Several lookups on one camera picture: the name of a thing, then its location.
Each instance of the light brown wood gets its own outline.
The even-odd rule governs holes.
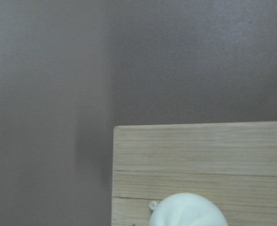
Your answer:
[[[119,126],[113,169],[113,226],[147,226],[149,202],[180,192],[229,226],[277,226],[277,121]]]

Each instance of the gray background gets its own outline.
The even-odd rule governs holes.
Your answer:
[[[0,0],[0,226],[110,224],[115,125],[277,121],[277,0]]]

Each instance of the wooden plank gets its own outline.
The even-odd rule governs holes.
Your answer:
[[[114,170],[277,176],[277,122],[117,127]]]
[[[113,198],[113,226],[147,226],[151,217],[147,199]],[[277,226],[277,208],[217,204],[229,226]]]
[[[164,199],[182,192],[221,204],[277,207],[277,177],[114,172],[114,197]]]

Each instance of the wood grain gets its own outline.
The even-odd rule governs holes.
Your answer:
[[[151,200],[202,195],[230,226],[277,226],[277,121],[119,126],[113,226],[147,226]]]

